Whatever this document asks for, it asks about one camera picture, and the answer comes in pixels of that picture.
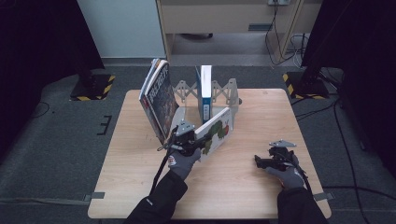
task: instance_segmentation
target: gray floor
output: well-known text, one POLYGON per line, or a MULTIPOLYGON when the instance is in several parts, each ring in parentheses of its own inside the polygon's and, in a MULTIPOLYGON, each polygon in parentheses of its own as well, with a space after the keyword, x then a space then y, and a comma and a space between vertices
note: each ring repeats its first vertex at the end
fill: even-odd
MULTIPOLYGON (((260 33, 215 34, 212 38, 178 35, 170 60, 172 79, 192 82, 194 65, 212 64, 216 80, 235 77, 239 88, 285 90, 281 76, 289 71, 301 71, 296 66, 301 60, 297 54, 280 65, 273 65, 264 37, 260 33)), ((89 218, 86 203, 58 203, 64 203, 60 200, 81 202, 84 195, 94 191, 125 92, 140 88, 149 69, 148 62, 106 63, 105 71, 95 71, 116 76, 109 95, 102 101, 69 101, 77 76, 64 78, 43 90, 42 103, 0 166, 0 200, 7 202, 0 204, 1 224, 122 222, 89 218), (108 130, 105 135, 98 135, 104 131, 102 123, 107 122, 106 116, 111 116, 108 130), (22 203, 15 202, 16 198, 58 200, 55 204, 22 203)), ((323 69, 325 75, 342 79, 342 71, 329 71, 323 69)), ((334 87, 326 85, 330 93, 336 93, 334 87)), ((329 222, 360 224, 365 216, 370 223, 392 223, 396 220, 396 180, 374 152, 361 150, 346 111, 337 104, 306 118, 300 116, 332 105, 337 99, 337 95, 326 100, 290 99, 321 184, 335 196, 329 201, 332 209, 329 222), (354 176, 361 188, 358 191, 361 209, 353 189, 354 176)))

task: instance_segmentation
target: book cover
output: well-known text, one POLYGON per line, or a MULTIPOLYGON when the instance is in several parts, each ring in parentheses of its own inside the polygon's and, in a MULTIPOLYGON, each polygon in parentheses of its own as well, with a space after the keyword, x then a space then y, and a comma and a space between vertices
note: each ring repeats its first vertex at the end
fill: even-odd
POLYGON ((149 105, 149 99, 147 95, 145 95, 145 91, 148 88, 148 84, 151 81, 152 76, 154 75, 154 72, 160 65, 161 60, 160 59, 154 59, 151 62, 151 67, 148 70, 148 75, 146 76, 145 82, 143 83, 142 89, 140 90, 139 93, 139 102, 142 105, 146 116, 148 117, 148 121, 151 125, 151 128, 155 132, 155 135, 157 138, 160 140, 161 144, 163 145, 165 143, 165 137, 163 135, 163 132, 161 131, 160 125, 158 124, 157 119, 154 116, 154 113, 151 110, 151 106, 149 105))
POLYGON ((171 131, 173 117, 179 108, 171 85, 168 61, 160 61, 148 82, 144 95, 147 97, 151 111, 160 126, 163 138, 167 139, 171 131))
POLYGON ((212 65, 201 65, 196 69, 198 109, 202 124, 212 118, 212 65))
POLYGON ((200 139, 207 133, 211 136, 211 140, 205 142, 205 148, 201 151, 201 161, 205 161, 233 132, 233 116, 230 107, 223 108, 194 132, 195 139, 200 139))

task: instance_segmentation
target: tabletop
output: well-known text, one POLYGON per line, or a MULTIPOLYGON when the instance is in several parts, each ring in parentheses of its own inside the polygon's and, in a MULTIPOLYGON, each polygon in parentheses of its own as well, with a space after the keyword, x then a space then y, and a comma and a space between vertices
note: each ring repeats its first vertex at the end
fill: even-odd
MULTIPOLYGON (((88 215, 91 218, 127 218, 149 195, 165 151, 155 137, 141 104, 139 91, 128 91, 117 121, 88 215)), ((269 143, 284 139, 309 177, 314 194, 323 192, 292 111, 281 89, 239 89, 242 104, 235 115, 232 135, 208 160, 196 162, 186 179, 188 191, 177 203, 173 219, 277 218, 279 181, 257 168, 254 155, 270 159, 269 143)), ((186 120, 199 122, 196 98, 188 98, 186 120)), ((325 217, 327 200, 318 201, 325 217)))

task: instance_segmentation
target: human arm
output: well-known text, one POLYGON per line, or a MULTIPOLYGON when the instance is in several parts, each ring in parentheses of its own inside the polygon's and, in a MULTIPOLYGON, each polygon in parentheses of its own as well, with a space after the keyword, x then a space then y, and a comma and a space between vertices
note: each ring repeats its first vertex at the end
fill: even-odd
POLYGON ((153 193, 143 198, 124 224, 132 223, 166 223, 175 212, 177 202, 187 191, 184 180, 194 163, 201 157, 198 148, 190 157, 184 157, 174 151, 168 159, 170 170, 161 179, 153 193))
MULTIPOLYGON (((293 162, 299 163, 295 155, 293 162)), ((276 176, 283 187, 277 196, 279 224, 328 223, 312 194, 304 188, 304 180, 296 167, 289 167, 286 171, 267 167, 265 171, 276 176)))

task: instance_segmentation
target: black glove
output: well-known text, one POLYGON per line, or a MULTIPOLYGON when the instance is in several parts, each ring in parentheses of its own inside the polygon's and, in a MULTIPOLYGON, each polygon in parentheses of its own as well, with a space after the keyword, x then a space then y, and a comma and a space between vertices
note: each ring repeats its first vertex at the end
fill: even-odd
MULTIPOLYGON (((298 165, 298 159, 295 155, 293 157, 293 162, 298 165)), ((282 186, 285 189, 295 189, 295 188, 303 188, 304 187, 304 180, 303 177, 300 175, 296 167, 289 166, 286 171, 279 171, 272 167, 265 168, 265 171, 270 174, 276 176, 282 186)))
POLYGON ((180 178, 185 180, 189 175, 192 166, 201 158, 201 149, 195 149, 194 154, 189 157, 181 155, 176 149, 170 150, 174 151, 172 151, 168 157, 168 167, 171 171, 180 176, 180 178))

